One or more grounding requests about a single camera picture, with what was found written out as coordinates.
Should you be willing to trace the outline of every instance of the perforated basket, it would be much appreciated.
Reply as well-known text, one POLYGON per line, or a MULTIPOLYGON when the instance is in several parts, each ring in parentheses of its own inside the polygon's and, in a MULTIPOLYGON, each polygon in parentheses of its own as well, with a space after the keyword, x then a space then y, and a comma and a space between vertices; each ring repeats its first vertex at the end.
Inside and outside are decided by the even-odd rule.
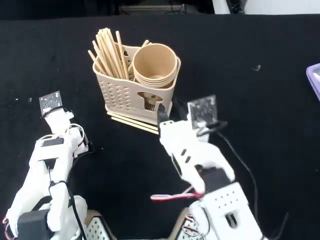
MULTIPOLYGON (((140 47, 126 45, 122 45, 122 47, 127 53, 126 58, 130 64, 135 53, 140 49, 140 47)), ((140 83, 133 81, 133 72, 129 72, 130 80, 106 76, 100 73, 96 65, 93 64, 92 69, 96 74, 96 78, 102 91, 105 101, 105 109, 108 112, 119 114, 127 118, 156 125, 159 104, 163 104, 168 115, 171 112, 171 99, 181 66, 181 61, 178 57, 177 60, 178 66, 176 69, 176 76, 172 85, 168 88, 150 88, 143 86, 140 83), (159 96, 162 100, 156 101, 154 104, 150 104, 150 102, 145 100, 143 97, 143 93, 147 93, 149 96, 159 96)))

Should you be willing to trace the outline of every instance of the black cloth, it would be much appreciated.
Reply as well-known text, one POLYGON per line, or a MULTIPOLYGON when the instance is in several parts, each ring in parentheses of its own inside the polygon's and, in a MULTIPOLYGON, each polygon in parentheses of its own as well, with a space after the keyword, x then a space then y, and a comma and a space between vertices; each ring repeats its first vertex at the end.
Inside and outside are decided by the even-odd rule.
MULTIPOLYGON (((223 132, 258 185, 261 229, 271 234, 287 211, 284 240, 314 239, 320 226, 320 103, 306 68, 320 62, 320 15, 121 16, 0 22, 0 215, 22 186, 36 139, 50 133, 38 97, 60 90, 97 149, 74 168, 71 186, 102 213, 120 239, 168 237, 191 200, 159 138, 106 116, 92 60, 97 31, 122 43, 172 47, 182 66, 175 95, 215 94, 223 132)), ((212 142, 233 167, 250 207, 253 185, 228 146, 212 142)))

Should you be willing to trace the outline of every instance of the paper cup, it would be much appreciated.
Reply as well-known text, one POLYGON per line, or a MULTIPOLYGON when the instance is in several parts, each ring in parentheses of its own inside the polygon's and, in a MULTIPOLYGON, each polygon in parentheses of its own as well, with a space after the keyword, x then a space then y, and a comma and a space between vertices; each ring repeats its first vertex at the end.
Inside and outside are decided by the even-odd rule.
POLYGON ((139 49, 132 60, 137 81, 147 87, 161 88, 168 85, 177 74, 178 60, 168 46, 152 43, 139 49))

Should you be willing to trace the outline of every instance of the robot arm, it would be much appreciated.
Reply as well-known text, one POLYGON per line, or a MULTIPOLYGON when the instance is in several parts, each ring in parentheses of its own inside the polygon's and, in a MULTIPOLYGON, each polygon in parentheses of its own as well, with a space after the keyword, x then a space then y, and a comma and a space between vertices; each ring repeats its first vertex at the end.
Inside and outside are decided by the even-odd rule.
POLYGON ((208 134, 197 136, 217 123, 215 97, 190 102, 188 108, 188 120, 178 122, 163 117, 159 108, 160 142, 180 177, 202 196, 189 208, 201 235, 207 240, 263 239, 232 167, 219 148, 208 143, 208 134))
MULTIPOLYGON (((6 218, 19 240, 69 240, 79 235, 79 226, 69 206, 67 186, 53 183, 67 181, 74 158, 89 150, 88 139, 80 125, 70 122, 74 115, 62 108, 60 92, 41 97, 40 105, 53 134, 36 141, 29 171, 6 218)), ((86 201, 80 196, 74 201, 83 224, 86 201)))

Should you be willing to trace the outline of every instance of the purple container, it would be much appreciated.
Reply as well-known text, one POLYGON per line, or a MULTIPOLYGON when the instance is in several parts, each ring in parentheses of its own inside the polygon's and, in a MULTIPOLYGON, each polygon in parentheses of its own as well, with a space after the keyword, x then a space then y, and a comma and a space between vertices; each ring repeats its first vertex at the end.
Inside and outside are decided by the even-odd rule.
POLYGON ((306 76, 320 101, 320 63, 309 66, 306 69, 306 76))

